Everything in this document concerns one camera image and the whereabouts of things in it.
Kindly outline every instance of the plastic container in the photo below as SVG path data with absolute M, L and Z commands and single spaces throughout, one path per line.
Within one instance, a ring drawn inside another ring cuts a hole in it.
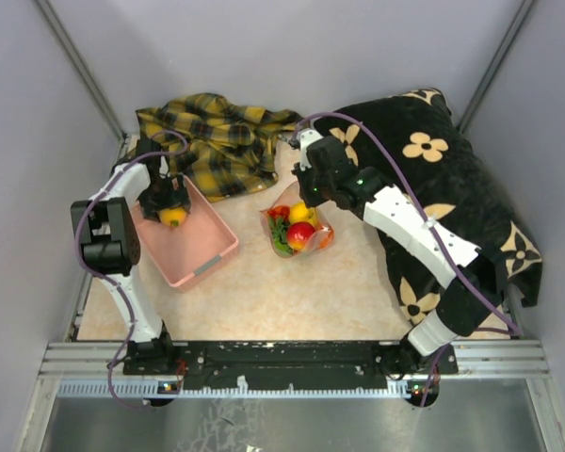
M 328 247 L 334 239 L 334 230 L 332 229 L 331 225 L 322 214 L 322 212 L 320 212 L 318 209 L 315 209 L 317 218 L 317 224 L 315 227 L 316 231 L 308 239 L 305 246 L 301 250 L 292 250 L 290 252 L 278 248 L 277 244 L 275 243 L 274 235 L 272 233 L 270 224 L 272 220 L 270 219 L 268 211 L 278 206 L 291 207 L 297 202 L 301 202 L 301 196 L 299 195 L 299 183 L 294 182 L 284 190 L 282 195 L 279 196 L 279 198 L 270 207 L 260 211 L 264 233 L 269 237 L 270 245 L 272 246 L 274 252 L 283 258 L 295 257 L 300 254 L 306 254 L 316 250 L 323 250 Z
M 138 237 L 171 287 L 185 291 L 238 254 L 238 238 L 190 179 L 185 177 L 190 213 L 171 229 L 146 219 L 136 204 L 132 219 Z

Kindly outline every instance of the red apple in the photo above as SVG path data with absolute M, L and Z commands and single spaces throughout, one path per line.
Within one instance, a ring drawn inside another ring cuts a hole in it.
M 293 223 L 289 226 L 289 231 L 286 233 L 286 243 L 289 244 L 293 250 L 303 250 L 306 242 L 316 232 L 314 226 L 307 221 L 300 221 Z

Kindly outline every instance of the flower center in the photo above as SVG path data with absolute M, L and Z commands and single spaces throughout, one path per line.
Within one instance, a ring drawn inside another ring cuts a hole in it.
M 415 304 L 409 304 L 407 309 L 408 309 L 408 314 L 412 316 L 419 315 L 419 313 L 421 312 L 421 308 L 419 308 Z

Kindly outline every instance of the gray floor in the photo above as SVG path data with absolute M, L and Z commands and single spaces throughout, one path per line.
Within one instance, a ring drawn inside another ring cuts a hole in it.
M 441 389 L 427 410 L 396 399 L 176 400 L 133 412 L 109 399 L 58 399 L 42 451 L 545 450 L 523 382 Z

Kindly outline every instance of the pink plastic bin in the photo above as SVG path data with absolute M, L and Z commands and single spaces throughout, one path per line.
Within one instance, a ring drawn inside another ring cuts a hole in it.
M 238 254 L 238 238 L 190 179 L 190 214 L 177 228 L 145 219 L 137 204 L 132 219 L 138 237 L 171 287 L 185 291 Z

